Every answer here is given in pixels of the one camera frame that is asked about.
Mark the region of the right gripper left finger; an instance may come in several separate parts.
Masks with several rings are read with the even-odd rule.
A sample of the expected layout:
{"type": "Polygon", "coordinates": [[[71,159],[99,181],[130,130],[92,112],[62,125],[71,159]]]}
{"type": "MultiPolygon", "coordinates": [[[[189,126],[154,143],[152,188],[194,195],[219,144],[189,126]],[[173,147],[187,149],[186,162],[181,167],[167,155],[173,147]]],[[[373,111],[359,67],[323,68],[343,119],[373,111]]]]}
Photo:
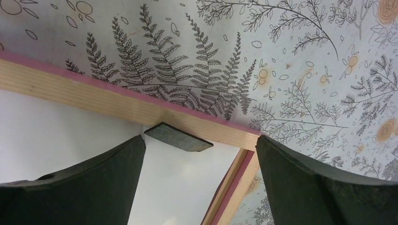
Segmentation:
{"type": "Polygon", "coordinates": [[[2,183],[3,225],[126,225],[146,145],[137,135],[36,180],[2,183]]]}

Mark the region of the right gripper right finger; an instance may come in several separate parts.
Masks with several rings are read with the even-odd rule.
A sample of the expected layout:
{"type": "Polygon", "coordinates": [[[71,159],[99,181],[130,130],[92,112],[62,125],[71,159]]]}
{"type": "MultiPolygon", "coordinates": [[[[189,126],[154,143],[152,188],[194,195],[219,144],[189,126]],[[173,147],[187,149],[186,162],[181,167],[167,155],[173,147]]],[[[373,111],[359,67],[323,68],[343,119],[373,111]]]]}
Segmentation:
{"type": "Polygon", "coordinates": [[[396,182],[332,167],[266,135],[256,152],[275,224],[397,224],[396,182]]]}

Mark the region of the seascape photo print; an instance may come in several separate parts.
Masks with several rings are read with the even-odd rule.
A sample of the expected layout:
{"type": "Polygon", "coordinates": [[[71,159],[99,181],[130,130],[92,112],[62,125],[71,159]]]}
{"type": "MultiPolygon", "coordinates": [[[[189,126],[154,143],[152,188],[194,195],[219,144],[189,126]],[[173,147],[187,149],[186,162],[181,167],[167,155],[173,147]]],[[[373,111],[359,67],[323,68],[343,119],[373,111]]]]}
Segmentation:
{"type": "MultiPolygon", "coordinates": [[[[10,91],[0,92],[0,181],[35,180],[142,135],[146,127],[10,91]]],[[[199,225],[239,148],[186,152],[145,136],[131,225],[199,225]]]]}

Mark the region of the wooden picture frame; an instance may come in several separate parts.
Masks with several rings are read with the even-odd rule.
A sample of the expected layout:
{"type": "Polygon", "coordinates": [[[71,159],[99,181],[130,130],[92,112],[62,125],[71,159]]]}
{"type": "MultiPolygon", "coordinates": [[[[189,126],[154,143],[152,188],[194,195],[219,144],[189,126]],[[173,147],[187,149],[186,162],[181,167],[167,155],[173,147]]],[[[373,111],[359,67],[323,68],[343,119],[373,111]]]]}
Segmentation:
{"type": "Polygon", "coordinates": [[[166,122],[199,138],[239,147],[202,221],[227,225],[259,169],[259,131],[16,53],[0,53],[0,87],[145,125],[166,122]]]}

